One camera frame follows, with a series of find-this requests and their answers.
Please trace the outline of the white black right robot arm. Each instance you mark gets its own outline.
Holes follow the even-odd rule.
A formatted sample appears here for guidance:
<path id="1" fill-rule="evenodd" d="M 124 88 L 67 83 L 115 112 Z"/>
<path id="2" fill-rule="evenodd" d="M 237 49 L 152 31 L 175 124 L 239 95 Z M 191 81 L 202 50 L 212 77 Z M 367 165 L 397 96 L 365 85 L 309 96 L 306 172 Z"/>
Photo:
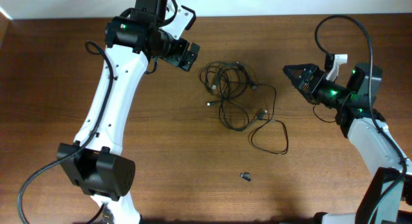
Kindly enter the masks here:
<path id="1" fill-rule="evenodd" d="M 382 69 L 358 63 L 345 87 L 327 80 L 315 64 L 287 65 L 283 71 L 307 102 L 336 109 L 336 123 L 373 177 L 356 212 L 318 212 L 313 222 L 411 223 L 411 213 L 400 210 L 400 202 L 411 204 L 411 160 L 391 137 L 384 117 L 368 106 L 376 99 Z"/>

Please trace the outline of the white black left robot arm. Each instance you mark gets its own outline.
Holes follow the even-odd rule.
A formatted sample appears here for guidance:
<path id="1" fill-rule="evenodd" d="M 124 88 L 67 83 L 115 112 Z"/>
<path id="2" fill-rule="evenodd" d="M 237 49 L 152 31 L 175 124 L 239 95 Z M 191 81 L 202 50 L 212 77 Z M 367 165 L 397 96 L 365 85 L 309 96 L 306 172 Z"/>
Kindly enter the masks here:
<path id="1" fill-rule="evenodd" d="M 200 47 L 182 37 L 196 20 L 176 0 L 136 0 L 108 23 L 102 74 L 88 115 L 57 158 L 70 182 L 100 207 L 105 223 L 140 223 L 131 186 L 134 161 L 122 156 L 124 128 L 138 83 L 149 64 L 163 60 L 189 71 Z"/>

